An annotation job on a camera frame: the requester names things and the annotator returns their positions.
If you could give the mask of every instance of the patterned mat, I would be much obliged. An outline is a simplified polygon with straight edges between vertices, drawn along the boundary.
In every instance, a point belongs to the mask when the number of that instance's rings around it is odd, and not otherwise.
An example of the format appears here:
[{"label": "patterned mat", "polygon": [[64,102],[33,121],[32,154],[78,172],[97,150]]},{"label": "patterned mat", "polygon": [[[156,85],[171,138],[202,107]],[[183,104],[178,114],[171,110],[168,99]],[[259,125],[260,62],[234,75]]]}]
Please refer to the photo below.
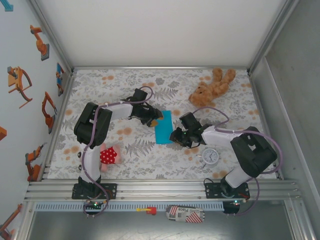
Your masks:
[{"label": "patterned mat", "polygon": [[[81,149],[73,129],[88,102],[118,102],[132,96],[135,88],[150,86],[155,96],[148,103],[160,110],[170,110],[174,127],[182,127],[179,117],[196,109],[188,97],[201,80],[210,83],[212,69],[79,70],[70,93],[48,178],[79,177],[78,166],[81,161],[77,153]],[[223,128],[238,130],[255,126],[262,131],[246,70],[237,70],[228,92],[213,102],[216,108],[231,119]],[[195,115],[201,124],[217,124],[224,120],[218,112],[209,109],[198,111]],[[141,125],[137,119],[111,122],[104,142],[107,148],[115,144],[121,147],[122,164],[108,166],[108,171],[102,174],[103,179],[222,178],[238,165],[232,150],[210,146],[218,151],[219,163],[213,168],[204,167],[197,155],[209,146],[186,149],[178,144],[156,144],[154,128]],[[276,178],[276,175],[263,175],[262,178]]]}]

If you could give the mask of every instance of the white wall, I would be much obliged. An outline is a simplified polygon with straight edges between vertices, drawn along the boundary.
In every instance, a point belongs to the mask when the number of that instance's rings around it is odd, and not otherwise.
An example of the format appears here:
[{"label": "white wall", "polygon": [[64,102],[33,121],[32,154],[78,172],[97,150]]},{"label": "white wall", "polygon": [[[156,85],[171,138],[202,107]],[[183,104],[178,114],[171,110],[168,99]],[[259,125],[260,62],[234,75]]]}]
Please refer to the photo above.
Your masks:
[{"label": "white wall", "polygon": [[285,0],[37,0],[74,66],[249,66]]},{"label": "white wall", "polygon": [[[25,154],[44,142],[41,156],[35,161],[39,164],[46,158],[51,140],[45,117],[42,114],[42,101],[47,91],[58,111],[64,95],[58,97],[56,84],[56,67],[59,62],[54,49],[50,46],[50,57],[41,61],[36,47],[36,38],[30,33],[30,25],[39,27],[25,0],[10,0],[13,12],[5,12],[0,4],[0,127],[7,130],[7,136],[0,141],[0,224],[21,203],[28,186],[28,171]],[[40,37],[48,43],[46,36]],[[17,92],[8,93],[7,67],[21,67],[29,75],[32,87],[25,91],[31,102],[19,109],[25,100]],[[23,86],[28,85],[22,78]],[[54,111],[47,104],[48,114]]]}]

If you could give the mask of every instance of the brown teddy bear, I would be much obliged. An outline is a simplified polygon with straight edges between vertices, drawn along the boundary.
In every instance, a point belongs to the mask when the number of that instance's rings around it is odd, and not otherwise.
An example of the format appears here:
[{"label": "brown teddy bear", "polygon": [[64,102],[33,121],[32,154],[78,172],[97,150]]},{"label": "brown teddy bear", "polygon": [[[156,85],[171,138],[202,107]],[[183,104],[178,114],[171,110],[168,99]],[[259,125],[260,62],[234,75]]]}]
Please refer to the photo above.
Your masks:
[{"label": "brown teddy bear", "polygon": [[229,83],[231,83],[236,76],[236,70],[234,69],[228,69],[223,78],[221,68],[214,68],[212,73],[213,82],[208,85],[201,81],[194,93],[189,96],[189,101],[198,108],[208,106],[213,99],[225,94],[229,89]]}]

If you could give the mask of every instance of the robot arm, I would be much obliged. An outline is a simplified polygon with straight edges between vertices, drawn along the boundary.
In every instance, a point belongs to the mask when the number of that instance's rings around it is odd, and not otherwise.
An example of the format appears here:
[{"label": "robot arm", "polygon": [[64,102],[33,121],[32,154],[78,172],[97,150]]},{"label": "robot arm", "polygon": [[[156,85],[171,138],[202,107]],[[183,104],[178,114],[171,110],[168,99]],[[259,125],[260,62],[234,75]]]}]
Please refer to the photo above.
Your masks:
[{"label": "robot arm", "polygon": [[[123,99],[123,101],[141,102],[147,97],[147,93],[141,89],[135,89],[133,96]],[[75,127],[74,134],[77,136],[77,141],[81,144],[82,149],[90,143],[93,131],[93,119],[98,105],[92,102],[87,103]],[[162,112],[151,105],[144,103],[133,104],[118,104],[113,106],[103,107],[97,117],[95,126],[95,134],[92,145],[87,149],[84,156],[84,167],[86,173],[97,183],[100,182],[100,145],[107,137],[109,124],[113,120],[122,118],[137,118],[143,125],[154,127],[156,119],[163,118]],[[83,168],[78,179],[79,184],[84,189],[92,189],[92,181],[84,173]],[[95,197],[99,193],[90,191],[87,196]]]},{"label": "robot arm", "polygon": [[[177,127],[170,136],[171,141],[187,148],[192,148],[193,143],[196,143],[223,146],[234,151],[240,166],[234,168],[221,180],[221,190],[227,197],[232,196],[241,184],[260,175],[277,159],[277,153],[262,136],[234,133],[232,130],[227,131],[230,133],[224,133],[217,131],[211,124],[202,126],[191,112],[179,119],[186,130],[183,131]],[[253,126],[247,130],[259,132]]]}]

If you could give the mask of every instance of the floor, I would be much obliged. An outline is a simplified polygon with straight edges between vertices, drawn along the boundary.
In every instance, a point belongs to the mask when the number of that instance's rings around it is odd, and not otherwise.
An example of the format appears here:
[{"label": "floor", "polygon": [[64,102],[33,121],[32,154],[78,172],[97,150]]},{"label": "floor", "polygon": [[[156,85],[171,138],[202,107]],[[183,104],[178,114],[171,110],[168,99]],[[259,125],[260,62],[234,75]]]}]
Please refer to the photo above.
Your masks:
[{"label": "floor", "polygon": [[31,240],[290,240],[281,204],[260,201],[247,215],[206,211],[203,223],[174,222],[165,212],[106,212],[95,219],[82,212],[37,212]]},{"label": "floor", "polygon": [[[176,128],[181,127],[180,116],[196,109],[189,102],[189,95],[200,81],[210,83],[212,79],[212,69],[78,70],[69,93],[48,178],[79,177],[78,166],[81,161],[77,153],[81,149],[73,129],[88,102],[118,102],[132,96],[135,88],[149,86],[155,97],[148,103],[160,110],[170,110]],[[230,117],[231,121],[223,125],[223,128],[239,130],[254,126],[263,131],[245,69],[236,70],[236,77],[228,92],[214,99],[211,105]],[[201,124],[217,124],[225,120],[221,114],[209,109],[198,111],[196,117]],[[103,179],[217,179],[224,177],[238,165],[231,149],[210,146],[218,151],[220,158],[214,168],[206,167],[197,155],[207,145],[189,150],[175,143],[156,144],[155,130],[141,125],[137,119],[113,121],[105,143],[108,147],[120,145],[122,163],[109,165],[108,171],[101,175]],[[276,178],[276,175],[263,175],[262,178]]]}]

